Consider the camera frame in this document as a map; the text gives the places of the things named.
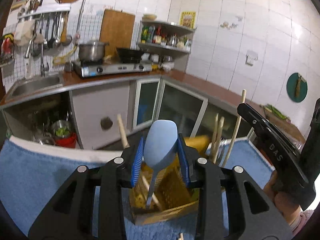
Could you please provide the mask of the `person right hand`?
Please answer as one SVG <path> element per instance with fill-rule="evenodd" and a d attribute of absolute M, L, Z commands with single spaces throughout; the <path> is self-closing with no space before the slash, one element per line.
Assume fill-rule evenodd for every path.
<path fill-rule="evenodd" d="M 272 186 L 277 182 L 277 172 L 274 170 L 263 191 L 272 200 L 278 211 L 289 225 L 300 222 L 300 206 L 286 192 L 274 191 Z"/>

